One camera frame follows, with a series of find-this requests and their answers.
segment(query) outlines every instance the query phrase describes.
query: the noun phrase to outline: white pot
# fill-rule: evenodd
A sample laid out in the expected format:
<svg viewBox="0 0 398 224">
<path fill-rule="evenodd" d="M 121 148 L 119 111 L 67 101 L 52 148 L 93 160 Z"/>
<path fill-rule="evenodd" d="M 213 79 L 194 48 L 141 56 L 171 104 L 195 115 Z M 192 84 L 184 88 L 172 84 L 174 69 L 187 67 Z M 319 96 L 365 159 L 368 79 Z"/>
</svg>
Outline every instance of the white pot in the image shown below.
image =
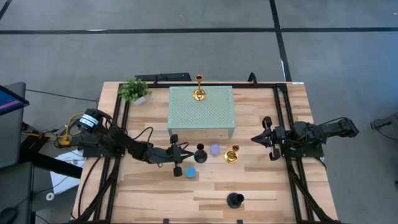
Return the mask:
<svg viewBox="0 0 398 224">
<path fill-rule="evenodd" d="M 142 104 L 143 102 L 145 102 L 145 97 L 140 97 L 138 100 L 136 100 L 136 101 L 134 101 L 133 103 L 135 104 L 135 105 L 140 105 L 140 104 Z"/>
</svg>

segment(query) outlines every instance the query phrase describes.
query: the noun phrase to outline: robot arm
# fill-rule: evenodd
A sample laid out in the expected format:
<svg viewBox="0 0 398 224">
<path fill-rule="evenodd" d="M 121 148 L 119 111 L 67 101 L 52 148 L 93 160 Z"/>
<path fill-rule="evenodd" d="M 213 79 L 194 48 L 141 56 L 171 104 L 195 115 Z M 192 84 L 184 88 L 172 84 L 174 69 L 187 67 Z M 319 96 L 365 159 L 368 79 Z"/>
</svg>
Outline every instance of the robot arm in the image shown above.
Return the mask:
<svg viewBox="0 0 398 224">
<path fill-rule="evenodd" d="M 99 139 L 99 144 L 107 150 L 112 151 L 114 155 L 121 156 L 127 149 L 133 158 L 149 164 L 158 164 L 159 166 L 166 162 L 174 162 L 177 168 L 175 175 L 177 176 L 182 175 L 178 164 L 181 164 L 184 159 L 193 155 L 192 152 L 182 149 L 177 144 L 178 136 L 176 134 L 171 136 L 171 146 L 166 150 L 154 147 L 149 141 L 136 141 L 136 138 L 129 137 L 125 130 L 119 128 L 113 122 L 110 115 L 97 109 L 86 110 L 78 122 L 78 127 L 85 134 L 95 135 Z"/>
<path fill-rule="evenodd" d="M 352 122 L 347 118 L 342 118 L 334 123 L 323 123 L 314 125 L 303 121 L 294 123 L 294 127 L 290 131 L 286 131 L 284 127 L 278 126 L 271 131 L 272 121 L 270 117 L 262 120 L 264 131 L 262 134 L 251 138 L 252 141 L 262 144 L 265 147 L 271 147 L 270 159 L 277 160 L 280 152 L 275 148 L 275 144 L 285 144 L 292 151 L 303 151 L 303 149 L 311 151 L 311 149 L 319 149 L 322 144 L 326 144 L 329 137 L 355 137 L 359 131 Z"/>
</svg>

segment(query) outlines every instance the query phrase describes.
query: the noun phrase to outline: concrete floor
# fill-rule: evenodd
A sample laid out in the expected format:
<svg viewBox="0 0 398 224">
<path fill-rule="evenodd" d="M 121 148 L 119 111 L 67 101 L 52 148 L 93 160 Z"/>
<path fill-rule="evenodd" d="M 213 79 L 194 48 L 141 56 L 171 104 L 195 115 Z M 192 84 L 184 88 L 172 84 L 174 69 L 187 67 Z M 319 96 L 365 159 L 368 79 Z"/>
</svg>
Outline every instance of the concrete floor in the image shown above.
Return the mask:
<svg viewBox="0 0 398 224">
<path fill-rule="evenodd" d="M 276 0 L 282 28 L 398 26 L 397 1 Z M 267 0 L 13 0 L 0 30 L 273 27 Z M 398 111 L 398 33 L 284 33 L 292 80 L 305 82 L 315 123 L 347 116 L 361 131 L 324 147 L 339 219 L 396 223 L 398 145 L 369 123 Z M 104 81 L 190 72 L 206 80 L 283 81 L 274 33 L 0 35 L 0 85 L 95 99 Z M 38 129 L 62 125 L 94 107 L 85 101 L 27 93 L 24 120 Z M 398 138 L 390 129 L 386 133 Z M 44 152 L 61 152 L 47 146 Z M 43 189 L 43 181 L 35 188 Z M 66 222 L 76 189 L 37 210 Z"/>
</svg>

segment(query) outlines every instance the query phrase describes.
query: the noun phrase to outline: computer screen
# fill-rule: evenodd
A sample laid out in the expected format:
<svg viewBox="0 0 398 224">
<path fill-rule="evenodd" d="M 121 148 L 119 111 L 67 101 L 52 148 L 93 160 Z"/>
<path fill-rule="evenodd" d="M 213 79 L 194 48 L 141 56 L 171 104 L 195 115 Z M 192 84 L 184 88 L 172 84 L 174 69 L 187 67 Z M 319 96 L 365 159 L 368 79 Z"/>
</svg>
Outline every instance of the computer screen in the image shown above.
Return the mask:
<svg viewBox="0 0 398 224">
<path fill-rule="evenodd" d="M 7 88 L 0 86 L 0 115 L 23 108 L 29 102 Z"/>
</svg>

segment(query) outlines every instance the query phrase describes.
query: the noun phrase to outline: butcher block tabletop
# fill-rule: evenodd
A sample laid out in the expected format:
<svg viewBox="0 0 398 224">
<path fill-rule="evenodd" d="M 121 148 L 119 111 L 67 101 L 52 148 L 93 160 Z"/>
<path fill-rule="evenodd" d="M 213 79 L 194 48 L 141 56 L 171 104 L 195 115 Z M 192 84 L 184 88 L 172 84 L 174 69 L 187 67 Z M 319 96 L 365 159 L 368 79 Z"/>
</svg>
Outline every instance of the butcher block tabletop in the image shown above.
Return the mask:
<svg viewBox="0 0 398 224">
<path fill-rule="evenodd" d="M 119 82 L 105 82 L 98 109 L 113 115 Z M 294 121 L 313 122 L 305 86 L 302 83 L 287 83 Z M 127 126 L 130 137 L 137 136 L 146 127 L 153 127 L 150 142 L 155 147 L 170 146 L 167 130 L 169 89 L 151 88 L 152 96 L 141 105 L 131 103 Z M 280 93 L 286 129 L 288 120 Z M 184 170 L 194 167 L 196 177 L 189 179 L 183 174 L 174 177 L 174 164 L 156 164 L 137 161 L 126 154 L 121 159 L 118 184 L 111 223 L 295 223 L 289 178 L 284 158 L 270 161 L 270 149 L 251 142 L 250 139 L 263 132 L 261 121 L 270 116 L 278 126 L 274 92 L 271 88 L 233 88 L 236 129 L 231 139 L 223 129 L 176 130 L 179 143 L 189 142 L 186 150 L 195 152 L 197 144 L 205 145 L 208 158 L 205 163 L 196 163 L 193 156 L 181 164 Z M 119 110 L 118 125 L 121 125 L 124 101 Z M 146 141 L 149 132 L 138 140 Z M 212 144 L 220 145 L 220 154 L 210 154 Z M 238 160 L 228 164 L 224 153 L 239 145 Z M 73 209 L 77 217 L 78 198 L 87 173 L 95 158 L 85 161 L 78 193 Z M 319 206 L 333 219 L 337 219 L 325 168 L 313 158 L 303 159 L 308 189 Z M 93 169 L 81 200 L 83 211 L 98 192 L 104 159 Z M 303 197 L 299 190 L 303 219 L 307 219 Z M 228 194 L 244 195 L 244 202 L 237 209 L 226 203 Z M 104 196 L 101 218 L 105 218 L 108 193 Z"/>
</svg>

